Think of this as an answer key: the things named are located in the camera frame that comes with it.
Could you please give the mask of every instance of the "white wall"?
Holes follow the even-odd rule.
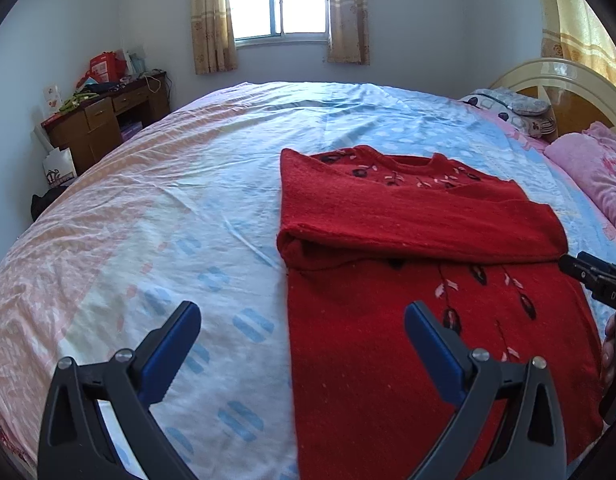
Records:
[[[458,96],[463,90],[462,0],[368,0],[371,65],[325,62],[323,44],[240,48],[235,72],[195,75],[190,0],[121,0],[124,46],[142,44],[149,68],[168,70],[173,107],[240,82],[372,82]]]
[[[488,88],[516,65],[540,56],[541,0],[464,0],[466,90]]]
[[[31,133],[45,117],[44,86],[71,95],[89,60],[119,47],[119,0],[19,0],[1,25],[0,261],[30,225],[32,194],[46,191]]]

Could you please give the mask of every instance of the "cable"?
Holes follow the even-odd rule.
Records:
[[[148,90],[150,90],[153,94],[156,94],[159,92],[159,90],[161,90],[161,81],[159,79],[157,79],[156,77],[152,77],[151,75],[145,75],[143,77],[145,78],[146,84],[148,85]],[[157,83],[159,83],[159,88],[157,88],[156,90],[150,88],[150,81],[148,81],[148,78],[154,79]]]
[[[166,73],[166,86],[168,86],[168,102],[171,103],[172,101],[170,100],[170,95],[172,94],[172,87],[175,84],[172,82],[172,79],[170,79],[170,76],[168,75],[168,73]]]

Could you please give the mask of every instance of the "red sweater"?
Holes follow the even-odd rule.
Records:
[[[281,231],[302,480],[406,478],[448,422],[403,329],[423,300],[466,345],[547,358],[568,457],[600,433],[600,345],[547,205],[436,153],[281,153]],[[498,424],[486,425],[465,473]]]

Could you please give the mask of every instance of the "human hand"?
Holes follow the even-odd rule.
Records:
[[[613,314],[606,324],[606,339],[601,347],[601,379],[606,386],[613,382],[616,372],[614,366],[614,327],[616,314]]]

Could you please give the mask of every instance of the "wooden headboard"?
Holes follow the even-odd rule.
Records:
[[[616,87],[579,63],[534,59],[507,72],[490,87],[500,86],[549,101],[560,135],[586,130],[594,121],[616,132]]]

